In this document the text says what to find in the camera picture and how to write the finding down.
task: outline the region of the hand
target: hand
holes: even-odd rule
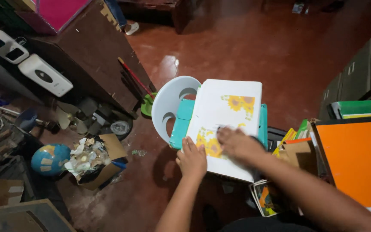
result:
[[[232,130],[229,127],[217,130],[217,139],[221,148],[228,153],[231,158],[248,164],[253,156],[266,154],[264,146],[257,140],[244,134],[241,129]]]
[[[176,162],[180,166],[183,177],[201,181],[207,172],[207,157],[204,145],[199,148],[191,138],[183,138],[183,152],[177,152]]]

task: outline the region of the metal filing cabinet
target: metal filing cabinet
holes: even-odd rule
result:
[[[340,101],[367,99],[371,92],[371,38],[342,73]]]
[[[319,117],[320,120],[328,120],[330,116],[327,112],[327,105],[332,102],[337,102],[339,98],[339,90],[341,87],[342,74],[339,73],[323,91],[322,101],[320,103]]]

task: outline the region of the chair backrest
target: chair backrest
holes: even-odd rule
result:
[[[157,133],[165,141],[169,142],[167,134],[167,121],[177,116],[180,101],[188,94],[197,94],[201,83],[190,76],[179,76],[167,82],[158,91],[152,103],[151,119]]]

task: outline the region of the green plastic dustpan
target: green plastic dustpan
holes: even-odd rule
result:
[[[144,97],[144,101],[145,103],[141,104],[141,113],[151,117],[151,108],[152,108],[152,103],[154,100],[150,97],[149,94],[147,94]]]

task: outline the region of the person's left hand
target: person's left hand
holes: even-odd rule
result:
[[[201,181],[207,172],[207,157],[204,145],[199,148],[191,138],[183,138],[183,152],[177,152],[176,162],[180,166],[183,177]]]

